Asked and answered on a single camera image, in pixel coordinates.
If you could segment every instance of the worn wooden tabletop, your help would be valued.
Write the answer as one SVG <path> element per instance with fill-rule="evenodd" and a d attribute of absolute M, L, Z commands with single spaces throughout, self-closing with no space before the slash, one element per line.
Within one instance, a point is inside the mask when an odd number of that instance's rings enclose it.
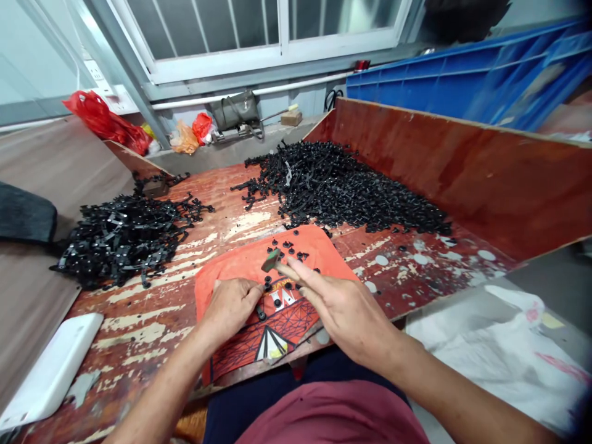
<path fill-rule="evenodd" d="M 113 430 L 195 326 L 195 273 L 209 259 L 282 228 L 275 197 L 245 212 L 242 193 L 229 190 L 253 176 L 258 176 L 257 168 L 235 165 L 192 176 L 171 189 L 169 198 L 182 200 L 191 191 L 216 212 L 204 214 L 166 273 L 153 279 L 149 289 L 142 288 L 138 276 L 122 288 L 80 294 L 68 317 L 93 312 L 105 316 L 78 373 L 98 370 L 99 380 L 82 405 L 65 402 L 49 419 L 24 428 L 17 442 L 82 444 Z M 351 269 L 375 291 L 387 316 L 395 319 L 516 267 L 515 261 L 457 224 L 453 231 L 456 245 L 430 234 L 370 234 L 349 226 L 332 230 L 332 240 Z M 321 330 L 276 365 L 318 350 L 327 341 Z M 216 385 L 224 387 L 269 368 L 259 361 L 223 376 Z M 211 390 L 201 388 L 197 396 Z"/>

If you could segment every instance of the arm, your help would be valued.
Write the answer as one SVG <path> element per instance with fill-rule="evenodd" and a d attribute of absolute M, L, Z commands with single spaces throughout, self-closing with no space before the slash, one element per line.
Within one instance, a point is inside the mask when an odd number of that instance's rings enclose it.
<path fill-rule="evenodd" d="M 360 282 L 322 276 L 293 258 L 288 262 L 333 341 L 353 361 L 390 380 L 432 413 L 456 443 L 558 441 L 551 431 L 395 328 Z"/>
<path fill-rule="evenodd" d="M 244 325 L 262 293 L 261 285 L 247 279 L 216 281 L 212 301 L 199 325 L 180 343 L 104 443 L 166 442 L 205 362 Z"/>

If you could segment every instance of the blue plastic bin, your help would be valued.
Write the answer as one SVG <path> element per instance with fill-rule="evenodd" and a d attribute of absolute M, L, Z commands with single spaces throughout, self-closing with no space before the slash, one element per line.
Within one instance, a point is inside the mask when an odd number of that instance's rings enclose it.
<path fill-rule="evenodd" d="M 536 131 L 592 73 L 592 31 L 571 20 L 348 76 L 347 97 Z"/>

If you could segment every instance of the window frame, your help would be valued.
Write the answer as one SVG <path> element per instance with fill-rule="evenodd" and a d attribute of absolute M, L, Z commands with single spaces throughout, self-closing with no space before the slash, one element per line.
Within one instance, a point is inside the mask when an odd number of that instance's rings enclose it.
<path fill-rule="evenodd" d="M 277 0 L 278 44 L 155 60 L 127 1 L 108 0 L 109 7 L 153 84 L 391 49 L 400 41 L 411 3 L 412 0 L 400 0 L 395 23 L 391 27 L 290 40 L 289 0 Z"/>

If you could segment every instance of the orange plastic bag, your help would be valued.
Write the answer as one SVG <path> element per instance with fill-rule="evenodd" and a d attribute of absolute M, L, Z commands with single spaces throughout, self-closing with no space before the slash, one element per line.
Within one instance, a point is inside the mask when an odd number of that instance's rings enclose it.
<path fill-rule="evenodd" d="M 193 130 L 185 122 L 179 120 L 177 122 L 177 131 L 179 135 L 171 138 L 171 148 L 173 151 L 193 154 L 199 148 L 199 142 Z"/>
<path fill-rule="evenodd" d="M 139 126 L 112 113 L 96 92 L 77 91 L 62 103 L 101 139 L 119 142 L 139 155 L 146 155 L 152 138 Z"/>
<path fill-rule="evenodd" d="M 211 127 L 212 118 L 206 113 L 199 113 L 193 121 L 193 133 L 197 137 L 197 142 L 199 142 L 200 146 L 205 145 L 204 139 L 208 134 L 210 134 Z"/>
<path fill-rule="evenodd" d="M 245 327 L 226 342 L 204 366 L 203 386 L 247 364 L 260 360 L 273 362 L 293 351 L 304 337 L 315 332 L 311 328 L 319 320 L 319 314 L 300 295 L 295 283 L 280 276 L 275 269 L 269 273 L 261 270 L 261 264 L 269 255 L 267 248 L 271 246 L 273 239 L 286 256 L 289 251 L 282 247 L 285 241 L 293 243 L 296 252 L 309 253 L 304 264 L 310 268 L 318 268 L 323 274 L 334 278 L 359 280 L 321 228 L 304 225 L 296 230 L 279 233 L 226 252 L 208 261 L 196 274 L 195 308 L 198 323 L 212 300 L 216 279 L 247 278 L 263 283 L 265 276 L 269 275 L 272 285 L 271 292 L 265 293 L 258 303 L 267 315 L 266 319 L 259 321 L 255 312 L 249 316 Z"/>

